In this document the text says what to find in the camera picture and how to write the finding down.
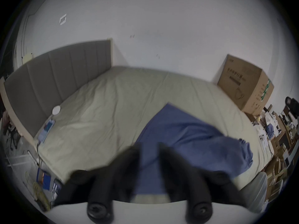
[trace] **blue blanket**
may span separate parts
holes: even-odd
[[[181,154],[192,166],[222,170],[231,178],[252,165],[249,143],[224,136],[215,127],[167,104],[146,125],[137,139],[141,145],[136,194],[166,193],[159,168],[158,142]]]

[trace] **desk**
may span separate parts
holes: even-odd
[[[286,125],[285,125],[285,123],[283,122],[283,120],[282,120],[282,118],[279,116],[279,119],[280,119],[280,121],[282,122],[282,125],[284,126],[284,128],[285,128],[285,132],[286,132],[286,138],[288,139],[288,142],[289,142],[289,146],[290,146],[290,148],[289,148],[289,150],[293,147],[293,145],[292,145],[292,140],[291,140],[291,138],[290,138],[290,135],[289,135],[289,132],[288,132],[288,130],[287,130],[287,128],[286,128]]]
[[[278,135],[277,137],[275,137],[272,142],[274,142],[276,144],[276,146],[279,148],[279,140],[282,138],[282,136],[286,135],[286,138],[288,140],[288,144],[289,144],[289,147],[290,147],[288,149],[288,151],[289,151],[289,150],[292,149],[292,141],[291,141],[289,132],[288,132],[288,130],[286,128],[286,125],[284,124],[282,118],[278,114],[276,114],[275,112],[273,112],[272,114],[275,115],[275,118],[276,118],[276,120],[278,122],[279,128],[281,129],[280,135]]]

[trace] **bed frame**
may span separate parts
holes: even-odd
[[[49,51],[2,77],[1,97],[20,135],[34,145],[52,109],[111,65],[112,39],[107,39]]]

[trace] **floor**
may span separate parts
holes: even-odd
[[[11,174],[13,182],[24,194],[24,196],[39,210],[39,206],[34,201],[35,195],[33,191],[33,182],[36,181],[38,171],[38,155],[34,147],[29,144],[23,137],[20,138],[17,148],[12,145],[10,149],[10,135],[0,134],[0,140],[3,144],[4,153],[6,155],[5,163],[8,173]],[[51,193],[55,175],[50,171],[45,163],[41,163],[41,169],[47,171],[51,175],[50,190],[43,189],[49,202],[54,201],[54,193]]]

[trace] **mattress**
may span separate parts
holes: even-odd
[[[39,155],[63,182],[76,169],[107,165],[132,145],[166,103],[250,143],[252,166],[234,178],[247,185],[271,159],[248,117],[216,85],[175,73],[112,67],[61,104]]]

